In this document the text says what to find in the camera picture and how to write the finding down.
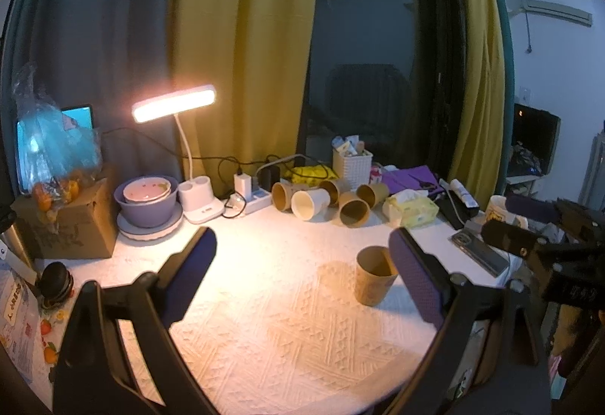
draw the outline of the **stacked bowl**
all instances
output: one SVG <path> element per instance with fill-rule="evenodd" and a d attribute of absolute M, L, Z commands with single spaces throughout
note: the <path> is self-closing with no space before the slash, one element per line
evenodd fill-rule
<path fill-rule="evenodd" d="M 122 216 L 141 229 L 164 226 L 182 209 L 177 203 L 178 181 L 171 176 L 136 177 L 120 184 L 114 199 Z"/>

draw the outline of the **white mug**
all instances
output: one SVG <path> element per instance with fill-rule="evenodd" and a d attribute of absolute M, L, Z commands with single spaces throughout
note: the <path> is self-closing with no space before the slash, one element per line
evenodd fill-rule
<path fill-rule="evenodd" d="M 292 195 L 292 212 L 299 219 L 309 221 L 330 204 L 330 194 L 323 188 L 297 191 Z"/>
<path fill-rule="evenodd" d="M 506 197 L 495 194 L 489 199 L 488 208 L 485 210 L 485 219 L 491 219 L 516 225 L 522 229 L 528 229 L 529 223 L 526 217 L 509 212 L 506 209 Z"/>

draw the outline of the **lamp light bar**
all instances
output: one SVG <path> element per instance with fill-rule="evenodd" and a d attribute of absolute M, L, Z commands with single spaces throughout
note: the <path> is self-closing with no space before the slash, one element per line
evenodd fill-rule
<path fill-rule="evenodd" d="M 137 123 L 145 123 L 189 109 L 208 106 L 214 102 L 216 93 L 213 85 L 199 85 L 149 98 L 132 105 L 132 117 Z"/>

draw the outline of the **purple cloth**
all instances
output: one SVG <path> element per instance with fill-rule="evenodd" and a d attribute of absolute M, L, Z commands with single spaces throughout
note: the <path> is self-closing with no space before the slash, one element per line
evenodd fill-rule
<path fill-rule="evenodd" d="M 388 186 L 389 194 L 395 194 L 403 190 L 429 190 L 428 194 L 432 196 L 444 191 L 427 165 L 382 173 L 382 182 Z M 423 185 L 421 182 L 430 183 L 435 188 L 423 188 L 422 186 L 428 185 Z"/>

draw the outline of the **smartphone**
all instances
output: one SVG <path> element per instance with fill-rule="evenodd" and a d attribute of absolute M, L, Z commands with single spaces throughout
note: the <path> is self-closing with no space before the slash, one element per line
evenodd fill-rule
<path fill-rule="evenodd" d="M 454 234 L 450 240 L 494 278 L 508 267 L 505 258 L 466 229 Z"/>

